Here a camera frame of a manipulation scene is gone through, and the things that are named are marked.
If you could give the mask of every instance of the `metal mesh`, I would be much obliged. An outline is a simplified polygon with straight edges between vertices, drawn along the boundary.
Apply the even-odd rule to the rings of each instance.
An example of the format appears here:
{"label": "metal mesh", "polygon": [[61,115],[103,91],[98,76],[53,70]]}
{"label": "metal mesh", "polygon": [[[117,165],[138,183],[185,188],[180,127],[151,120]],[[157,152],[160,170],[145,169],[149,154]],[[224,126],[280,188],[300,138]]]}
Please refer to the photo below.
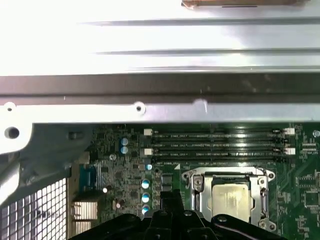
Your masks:
{"label": "metal mesh", "polygon": [[1,210],[1,240],[65,240],[67,184],[61,179]]}

